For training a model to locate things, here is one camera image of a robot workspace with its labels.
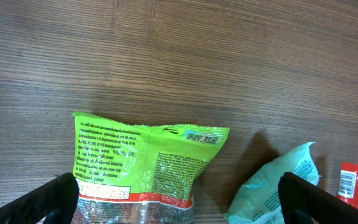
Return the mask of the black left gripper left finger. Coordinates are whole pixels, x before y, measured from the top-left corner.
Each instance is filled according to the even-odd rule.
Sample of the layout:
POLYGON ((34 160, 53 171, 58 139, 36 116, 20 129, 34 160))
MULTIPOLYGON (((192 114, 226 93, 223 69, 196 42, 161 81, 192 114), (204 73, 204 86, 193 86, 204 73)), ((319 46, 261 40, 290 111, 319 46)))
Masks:
POLYGON ((65 173, 0 208, 0 224, 70 223, 79 187, 72 173, 65 173))

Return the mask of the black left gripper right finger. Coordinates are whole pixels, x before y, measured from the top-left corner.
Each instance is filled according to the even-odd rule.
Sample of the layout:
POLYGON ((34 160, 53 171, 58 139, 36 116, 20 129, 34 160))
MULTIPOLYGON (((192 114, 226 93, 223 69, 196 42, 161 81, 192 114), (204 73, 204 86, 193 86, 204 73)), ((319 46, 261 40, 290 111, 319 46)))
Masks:
POLYGON ((292 172, 280 178, 278 196, 285 224, 358 224, 358 209, 292 172))

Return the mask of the teal snack packet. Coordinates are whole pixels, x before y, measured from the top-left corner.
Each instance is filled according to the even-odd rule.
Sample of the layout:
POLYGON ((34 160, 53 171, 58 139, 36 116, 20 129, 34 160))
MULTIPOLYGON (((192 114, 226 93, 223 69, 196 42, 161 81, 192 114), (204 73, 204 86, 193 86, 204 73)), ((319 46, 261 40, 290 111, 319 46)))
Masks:
POLYGON ((278 196, 278 183, 285 172, 292 172, 313 185, 319 182, 318 170, 310 155, 308 142, 265 164, 238 190, 227 213, 229 223, 279 224, 284 222, 278 196))

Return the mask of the red snack stick packet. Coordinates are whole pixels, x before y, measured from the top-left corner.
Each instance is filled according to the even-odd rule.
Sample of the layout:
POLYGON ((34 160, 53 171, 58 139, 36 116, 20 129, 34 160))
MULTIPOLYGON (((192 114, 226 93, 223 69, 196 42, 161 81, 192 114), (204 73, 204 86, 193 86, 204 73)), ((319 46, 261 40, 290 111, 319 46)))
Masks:
POLYGON ((358 209, 358 164, 342 162, 337 198, 358 209))

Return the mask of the green gummy candy bag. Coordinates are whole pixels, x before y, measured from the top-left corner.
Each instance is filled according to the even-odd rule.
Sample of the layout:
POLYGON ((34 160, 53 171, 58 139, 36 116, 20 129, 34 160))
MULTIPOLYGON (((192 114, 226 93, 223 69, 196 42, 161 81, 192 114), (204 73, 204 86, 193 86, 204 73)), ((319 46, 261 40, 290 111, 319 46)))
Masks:
POLYGON ((74 112, 73 223, 194 223, 192 187, 229 129, 129 125, 74 112))

